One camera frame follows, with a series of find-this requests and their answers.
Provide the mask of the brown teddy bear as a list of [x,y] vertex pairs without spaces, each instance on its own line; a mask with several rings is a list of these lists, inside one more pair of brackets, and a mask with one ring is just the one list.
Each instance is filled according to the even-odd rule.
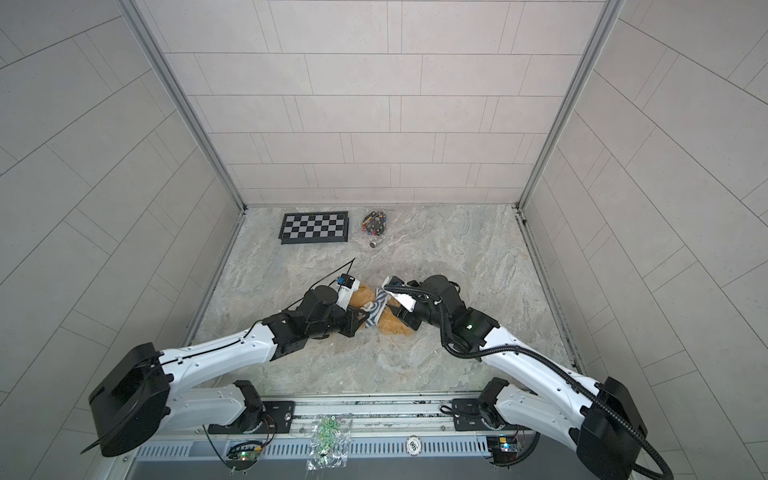
[[415,333],[413,328],[396,316],[401,304],[384,290],[361,285],[352,294],[349,306],[368,314],[361,328],[376,328],[384,335],[410,336]]

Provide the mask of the striped knit bear sweater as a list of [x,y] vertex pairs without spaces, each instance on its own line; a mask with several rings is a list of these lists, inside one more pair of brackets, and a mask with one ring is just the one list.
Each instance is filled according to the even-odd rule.
[[400,304],[381,288],[374,289],[373,294],[373,300],[361,307],[367,314],[364,321],[366,328],[378,327],[382,320],[393,316],[400,307]]

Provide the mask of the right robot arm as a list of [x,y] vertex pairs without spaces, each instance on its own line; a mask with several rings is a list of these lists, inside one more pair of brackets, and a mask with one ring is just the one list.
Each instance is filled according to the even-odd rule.
[[617,380],[600,382],[529,347],[493,317],[468,307],[459,285],[443,275],[408,283],[391,278],[384,289],[399,303],[396,315],[403,323],[430,324],[453,357],[481,361],[505,373],[488,382],[475,409],[454,407],[450,415],[492,430],[523,427],[536,438],[556,440],[599,479],[627,479],[634,473],[672,478],[648,440],[631,394]]

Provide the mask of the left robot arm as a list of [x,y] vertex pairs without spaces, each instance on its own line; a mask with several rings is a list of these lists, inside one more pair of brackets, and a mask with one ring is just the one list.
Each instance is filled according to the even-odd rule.
[[256,321],[249,329],[183,348],[158,350],[151,342],[129,350],[88,397],[96,428],[94,443],[105,457],[117,457],[158,432],[214,425],[227,433],[256,429],[263,405],[255,387],[202,383],[246,366],[268,363],[334,333],[353,337],[365,322],[350,307],[357,280],[320,285],[294,310]]

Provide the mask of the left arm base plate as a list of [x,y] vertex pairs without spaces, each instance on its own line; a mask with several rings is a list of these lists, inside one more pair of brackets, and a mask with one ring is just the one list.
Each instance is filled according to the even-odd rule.
[[287,434],[294,409],[293,401],[260,401],[247,405],[231,423],[210,424],[206,431],[213,435]]

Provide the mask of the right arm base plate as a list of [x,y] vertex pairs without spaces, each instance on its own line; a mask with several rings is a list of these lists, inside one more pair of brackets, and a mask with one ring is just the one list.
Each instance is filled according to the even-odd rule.
[[517,431],[527,427],[506,422],[496,409],[473,398],[455,398],[440,412],[453,419],[457,431]]

